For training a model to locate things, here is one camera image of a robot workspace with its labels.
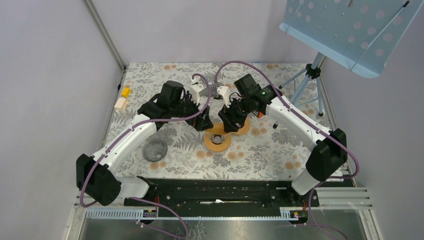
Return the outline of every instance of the tripod leg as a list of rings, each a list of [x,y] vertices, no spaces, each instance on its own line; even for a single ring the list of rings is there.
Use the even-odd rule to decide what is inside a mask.
[[[324,115],[323,112],[323,93],[321,92],[321,77],[316,78],[316,91],[318,92],[318,107],[319,113],[318,116],[322,117]]]
[[[304,90],[308,85],[310,79],[311,77],[305,76],[303,81],[300,83],[299,88],[294,92],[293,96],[290,99],[290,102],[293,103],[293,105],[296,106],[299,103],[299,100],[301,99],[302,94],[304,93]]]
[[[282,83],[280,86],[278,86],[279,89],[282,89],[284,86],[286,86],[288,83],[290,83],[291,81],[294,81],[297,77],[299,77],[300,75],[302,75],[304,72],[306,72],[306,68],[304,68],[302,71],[298,72],[296,75],[294,75],[293,77],[291,77],[289,80],[287,80],[286,82]]]

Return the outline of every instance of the yellow block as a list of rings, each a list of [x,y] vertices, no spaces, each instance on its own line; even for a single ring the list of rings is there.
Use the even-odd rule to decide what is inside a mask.
[[[131,90],[129,87],[124,87],[120,95],[124,98],[128,98],[128,95],[130,95],[130,92]]]

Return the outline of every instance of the wooden coaster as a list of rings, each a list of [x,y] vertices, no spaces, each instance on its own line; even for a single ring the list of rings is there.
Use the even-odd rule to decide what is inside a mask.
[[[222,135],[224,140],[220,144],[215,144],[211,141],[213,134]],[[224,124],[222,122],[216,122],[213,124],[213,128],[204,131],[203,135],[204,145],[213,152],[222,152],[227,150],[231,145],[231,134],[224,131]]]
[[[244,121],[244,126],[240,128],[237,132],[233,132],[234,135],[241,136],[247,134],[251,129],[251,119],[249,117]]]

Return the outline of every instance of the tripod stand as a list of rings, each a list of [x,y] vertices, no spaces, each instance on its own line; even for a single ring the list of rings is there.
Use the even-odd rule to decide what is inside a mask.
[[[306,67],[298,72],[296,75],[294,75],[292,78],[287,80],[286,82],[282,83],[280,86],[278,86],[279,89],[282,89],[285,85],[291,83],[294,81],[297,77],[302,75],[306,72],[305,77],[303,78],[302,82],[300,83],[299,87],[295,90],[293,96],[290,98],[290,102],[295,105],[296,107],[301,107],[306,104],[310,104],[312,102],[315,102],[318,100],[318,108],[319,112],[318,115],[322,117],[324,115],[323,112],[323,94],[321,92],[321,69],[318,67],[318,64],[320,64],[321,60],[323,59],[324,55],[320,52],[316,55],[315,59],[313,60],[313,63],[309,63],[306,65]],[[316,79],[316,90],[318,93],[318,97],[309,100],[307,102],[299,104],[299,100],[301,99],[302,94],[305,91],[306,86],[308,85],[309,81]],[[273,126],[273,128],[277,128],[279,122],[276,122]]]

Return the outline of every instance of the small wooden block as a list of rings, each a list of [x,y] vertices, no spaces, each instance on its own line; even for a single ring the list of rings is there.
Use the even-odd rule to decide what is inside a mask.
[[[123,110],[123,109],[125,109],[127,104],[128,104],[128,100],[124,97],[120,97],[120,98],[118,98],[118,101],[116,101],[116,103],[115,103],[115,108]]]

